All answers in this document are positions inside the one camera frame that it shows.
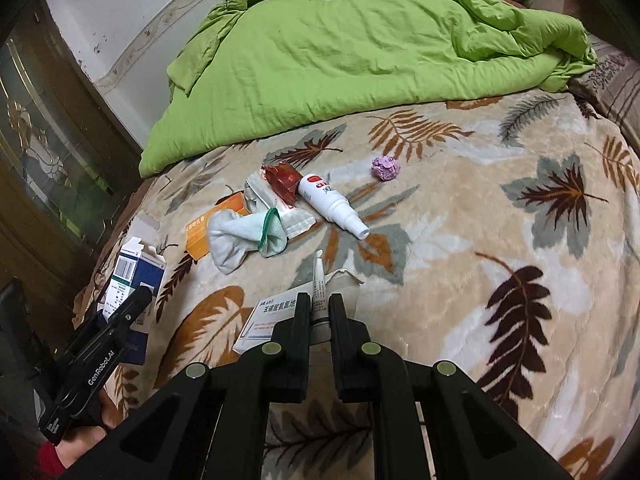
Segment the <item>left hand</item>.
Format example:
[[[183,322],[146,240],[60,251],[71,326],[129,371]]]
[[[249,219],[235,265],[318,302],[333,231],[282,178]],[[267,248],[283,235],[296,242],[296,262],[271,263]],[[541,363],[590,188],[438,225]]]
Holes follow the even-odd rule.
[[[122,422],[122,414],[107,392],[102,389],[98,400],[101,405],[102,424],[80,427],[67,434],[58,445],[46,441],[37,453],[37,479],[58,479],[81,456],[90,451],[106,435]]]

